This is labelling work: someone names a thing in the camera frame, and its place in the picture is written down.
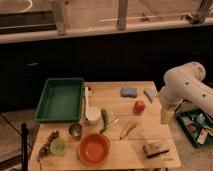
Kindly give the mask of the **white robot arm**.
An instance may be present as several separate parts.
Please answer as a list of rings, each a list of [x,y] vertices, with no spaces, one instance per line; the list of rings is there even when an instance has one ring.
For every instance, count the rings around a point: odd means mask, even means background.
[[[184,99],[213,117],[213,88],[203,83],[205,76],[206,70],[198,62],[174,67],[164,74],[164,86],[159,92],[162,124],[169,123]]]

